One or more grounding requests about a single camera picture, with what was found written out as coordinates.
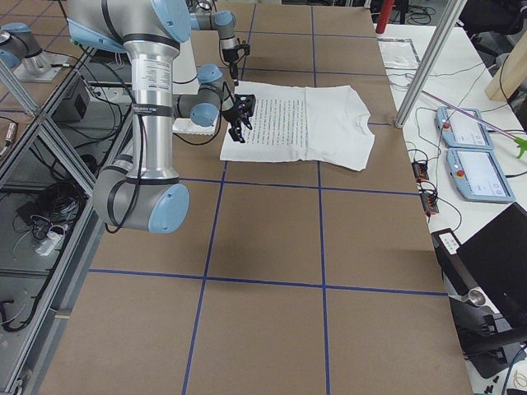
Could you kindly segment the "third grey robot base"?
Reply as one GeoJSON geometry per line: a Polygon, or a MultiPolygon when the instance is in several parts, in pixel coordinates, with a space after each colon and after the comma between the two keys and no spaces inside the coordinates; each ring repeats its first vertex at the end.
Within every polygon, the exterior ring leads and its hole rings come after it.
{"type": "Polygon", "coordinates": [[[15,70],[19,81],[51,82],[57,75],[52,58],[42,49],[31,28],[22,22],[1,26],[1,60],[15,70]]]}

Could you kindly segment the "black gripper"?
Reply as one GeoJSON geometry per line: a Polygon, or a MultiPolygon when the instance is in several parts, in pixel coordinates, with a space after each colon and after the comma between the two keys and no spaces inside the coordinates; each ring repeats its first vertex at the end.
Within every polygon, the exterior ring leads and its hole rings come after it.
{"type": "Polygon", "coordinates": [[[233,142],[245,143],[241,124],[252,129],[250,118],[254,115],[255,95],[234,95],[229,109],[222,110],[222,117],[229,123],[228,133],[233,142]]]}
{"type": "Polygon", "coordinates": [[[250,43],[240,39],[222,40],[222,61],[229,67],[229,73],[234,86],[239,85],[239,69],[237,63],[250,55],[250,43]]]}

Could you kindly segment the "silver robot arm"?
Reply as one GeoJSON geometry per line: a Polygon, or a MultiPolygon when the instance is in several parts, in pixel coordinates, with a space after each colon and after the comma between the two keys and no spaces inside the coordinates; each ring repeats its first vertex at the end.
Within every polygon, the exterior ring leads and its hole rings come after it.
{"type": "Polygon", "coordinates": [[[242,142],[250,127],[253,95],[237,95],[237,63],[250,52],[236,38],[232,12],[192,13],[184,1],[71,1],[68,28],[79,44],[125,53],[131,63],[133,139],[99,174],[93,205],[115,229],[166,234],[180,227],[189,191],[172,159],[172,126],[184,118],[207,127],[222,119],[232,140],[242,142]],[[193,30],[215,30],[230,73],[213,64],[197,71],[195,94],[173,92],[173,63],[193,30]]]}
{"type": "MultiPolygon", "coordinates": [[[[250,44],[236,36],[236,17],[230,10],[218,11],[214,1],[188,1],[191,30],[216,31],[218,53],[222,64],[229,69],[231,80],[239,82],[238,63],[250,55],[250,44]]],[[[174,80],[178,86],[196,86],[197,68],[190,39],[180,46],[174,61],[174,80]]]]}

